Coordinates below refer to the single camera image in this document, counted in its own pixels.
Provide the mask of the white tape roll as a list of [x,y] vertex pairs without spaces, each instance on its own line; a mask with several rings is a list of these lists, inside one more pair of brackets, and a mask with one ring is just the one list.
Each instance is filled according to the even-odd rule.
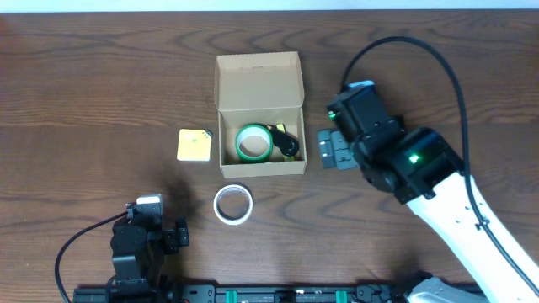
[[[240,193],[248,201],[248,208],[245,213],[239,217],[232,218],[231,216],[226,215],[220,207],[221,200],[224,196],[231,193]],[[229,184],[222,187],[214,196],[213,199],[213,209],[216,214],[216,217],[226,225],[229,226],[239,226],[242,225],[253,213],[253,196],[250,191],[239,184]]]

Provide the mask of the black yellow correction tape dispenser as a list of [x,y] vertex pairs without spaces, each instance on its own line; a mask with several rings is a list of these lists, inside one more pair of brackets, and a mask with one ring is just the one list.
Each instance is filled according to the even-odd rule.
[[272,136],[272,142],[274,146],[277,146],[281,152],[281,154],[284,156],[296,156],[296,154],[299,152],[299,141],[289,135],[287,132],[286,134],[280,132],[276,128],[277,125],[267,125],[267,128]]

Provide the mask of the yellow sticky note pad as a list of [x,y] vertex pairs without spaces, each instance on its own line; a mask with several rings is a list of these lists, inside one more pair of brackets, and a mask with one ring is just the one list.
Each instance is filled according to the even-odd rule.
[[211,160],[212,133],[204,129],[181,129],[177,159],[184,162],[209,162]]

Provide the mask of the brown cardboard box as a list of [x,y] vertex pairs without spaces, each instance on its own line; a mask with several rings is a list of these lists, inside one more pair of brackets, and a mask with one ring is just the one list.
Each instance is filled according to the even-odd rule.
[[[223,177],[303,174],[307,166],[304,97],[302,66],[296,51],[218,56],[214,100]],[[235,140],[244,126],[267,128],[278,124],[283,124],[286,132],[299,141],[294,162],[285,162],[274,145],[265,162],[243,162],[239,158]]]

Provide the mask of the green tape roll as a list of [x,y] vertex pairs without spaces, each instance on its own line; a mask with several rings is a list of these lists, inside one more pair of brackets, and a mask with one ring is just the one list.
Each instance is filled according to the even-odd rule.
[[243,162],[265,162],[273,151],[273,137],[262,125],[246,125],[237,133],[235,147]]

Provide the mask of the yellow highlighter pen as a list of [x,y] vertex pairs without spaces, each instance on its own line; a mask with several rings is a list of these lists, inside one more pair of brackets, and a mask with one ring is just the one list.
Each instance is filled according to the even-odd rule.
[[[285,126],[284,126],[283,124],[278,124],[278,125],[276,126],[276,128],[277,128],[278,131],[280,131],[280,132],[286,134],[286,128],[285,128]],[[294,157],[294,156],[286,156],[286,155],[284,155],[284,156],[283,156],[283,159],[284,159],[285,162],[294,162],[294,161],[295,161],[295,157]]]

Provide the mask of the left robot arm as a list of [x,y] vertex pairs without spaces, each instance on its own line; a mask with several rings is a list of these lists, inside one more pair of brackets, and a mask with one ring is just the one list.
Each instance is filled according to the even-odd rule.
[[167,302],[173,299],[173,282],[161,274],[164,257],[189,245],[184,217],[164,229],[160,215],[134,215],[117,221],[110,242],[115,269],[116,301]]

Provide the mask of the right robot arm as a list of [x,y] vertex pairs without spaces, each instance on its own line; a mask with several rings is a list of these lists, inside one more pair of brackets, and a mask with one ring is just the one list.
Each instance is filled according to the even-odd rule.
[[464,172],[463,160],[434,130],[407,132],[370,82],[327,106],[364,179],[393,194],[447,244],[491,302],[536,302],[538,266],[510,235]]

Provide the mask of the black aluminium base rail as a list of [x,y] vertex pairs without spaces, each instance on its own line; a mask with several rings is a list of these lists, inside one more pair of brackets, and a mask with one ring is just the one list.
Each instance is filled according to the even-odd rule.
[[215,287],[192,284],[131,294],[124,294],[116,287],[79,288],[74,290],[72,298],[74,303],[391,303],[405,300],[403,295],[386,284],[334,287]]

